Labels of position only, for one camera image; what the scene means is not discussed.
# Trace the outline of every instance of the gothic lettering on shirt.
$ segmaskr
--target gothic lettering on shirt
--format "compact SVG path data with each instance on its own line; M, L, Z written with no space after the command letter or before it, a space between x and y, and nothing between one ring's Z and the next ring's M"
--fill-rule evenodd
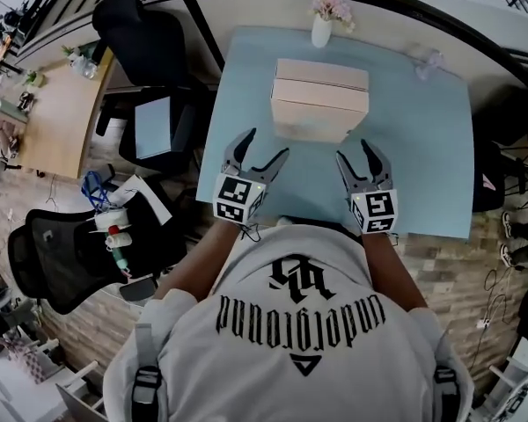
M290 268L287 273L283 272L283 262L296 260L297 264ZM300 303L307 295L302 294L302 290L315 288L326 299L330 300L336 295L325 288L323 280L323 269L310 262L303 255L289 255L285 258L277 259L272 263L272 279L269 286L272 289L279 289L288 285L290 297L294 303Z
M377 295L331 308L326 314L319 311L311 314L305 307L297 313L286 311L280 314L275 309L263 313L259 305L221 295L216 330L221 334L221 331L229 329L237 338L271 349L281 346L292 350L295 343L295 349L299 352L309 349L322 352L340 346L352 348L361 334L374 331L383 324L385 311ZM321 358L320 355L295 356L296 359L293 355L290 357L304 376L312 372Z

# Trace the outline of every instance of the black triangle logo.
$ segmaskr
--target black triangle logo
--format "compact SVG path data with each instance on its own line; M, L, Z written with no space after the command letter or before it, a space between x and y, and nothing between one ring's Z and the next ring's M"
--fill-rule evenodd
M301 372L303 376L310 374L315 366L319 364L319 361L321 361L323 358L320 355L302 356L295 355L294 353L290 353L290 357L293 361L293 364L296 365L296 367L299 369L299 372Z

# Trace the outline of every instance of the blue folder on chair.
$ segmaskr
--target blue folder on chair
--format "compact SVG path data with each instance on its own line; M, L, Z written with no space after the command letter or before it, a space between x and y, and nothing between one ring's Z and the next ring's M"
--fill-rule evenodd
M135 108L135 147L138 159L171 151L170 118L170 97Z

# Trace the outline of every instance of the white t-shirt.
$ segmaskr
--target white t-shirt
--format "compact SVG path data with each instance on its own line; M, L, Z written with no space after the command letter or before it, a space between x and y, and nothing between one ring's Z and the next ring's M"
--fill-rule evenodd
M429 309L372 290L360 244L330 229L268 229L238 242L213 294L149 302L167 414L193 421L430 421L434 374L452 367L460 417L473 384ZM130 420L131 339L106 372L111 421Z

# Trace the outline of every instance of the black sneaker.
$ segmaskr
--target black sneaker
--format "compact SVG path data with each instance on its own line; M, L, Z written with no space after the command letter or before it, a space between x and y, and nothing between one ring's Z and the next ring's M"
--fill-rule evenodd
M502 213L501 219L502 225L504 227L504 235L507 239L510 239L512 237L512 225L510 224L510 214L505 211L504 213Z
M504 265L507 267L512 267L514 263L512 262L512 257L510 256L509 247L507 247L506 244L501 244L499 252L501 253L501 259Z

